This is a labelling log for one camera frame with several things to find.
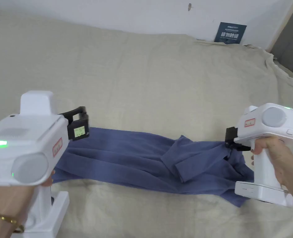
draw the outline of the beige bedsheet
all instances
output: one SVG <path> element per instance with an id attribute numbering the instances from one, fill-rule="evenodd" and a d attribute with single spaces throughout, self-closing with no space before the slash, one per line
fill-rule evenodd
<path id="1" fill-rule="evenodd" d="M 94 127 L 197 141 L 224 140 L 249 105 L 293 107 L 293 78 L 261 49 L 0 11 L 0 119 L 28 90 L 53 91 L 61 112 L 85 105 Z M 71 199 L 60 238 L 293 237 L 293 208 L 260 201 L 236 208 L 86 180 L 53 189 Z"/>

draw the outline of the white label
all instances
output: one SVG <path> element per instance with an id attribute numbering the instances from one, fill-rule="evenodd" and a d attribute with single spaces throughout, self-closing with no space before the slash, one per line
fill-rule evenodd
<path id="1" fill-rule="evenodd" d="M 244 127 L 254 126 L 254 124 L 255 124 L 255 118 L 245 121 Z"/>
<path id="2" fill-rule="evenodd" d="M 53 147 L 53 157 L 55 157 L 58 151 L 63 147 L 63 139 L 60 138 Z"/>

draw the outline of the hand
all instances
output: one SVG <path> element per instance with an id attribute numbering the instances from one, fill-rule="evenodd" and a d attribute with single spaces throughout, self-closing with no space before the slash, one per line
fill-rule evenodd
<path id="1" fill-rule="evenodd" d="M 274 166 L 278 182 L 285 185 L 284 169 L 287 163 L 293 163 L 291 150 L 278 137 L 263 137 L 255 141 L 255 148 L 252 152 L 259 155 L 266 148 L 269 150 L 270 161 Z"/>
<path id="2" fill-rule="evenodd" d="M 42 186 L 53 184 L 51 176 Z M 27 209 L 32 199 L 35 186 L 0 187 L 0 214 L 13 216 L 22 224 L 27 218 Z"/>

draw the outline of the blue poster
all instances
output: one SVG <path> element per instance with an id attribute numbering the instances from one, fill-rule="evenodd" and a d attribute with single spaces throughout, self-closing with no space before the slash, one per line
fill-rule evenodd
<path id="1" fill-rule="evenodd" d="M 215 38 L 215 42 L 225 44 L 240 44 L 246 25 L 221 22 Z"/>

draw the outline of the blue cloth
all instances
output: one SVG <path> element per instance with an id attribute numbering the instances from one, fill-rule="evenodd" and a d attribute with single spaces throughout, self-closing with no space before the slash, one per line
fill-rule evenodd
<path id="1" fill-rule="evenodd" d="M 214 194 L 238 207 L 247 198 L 234 193 L 235 182 L 253 182 L 242 153 L 224 142 L 101 128 L 70 142 L 55 170 L 54 183 L 93 179 L 168 193 Z"/>

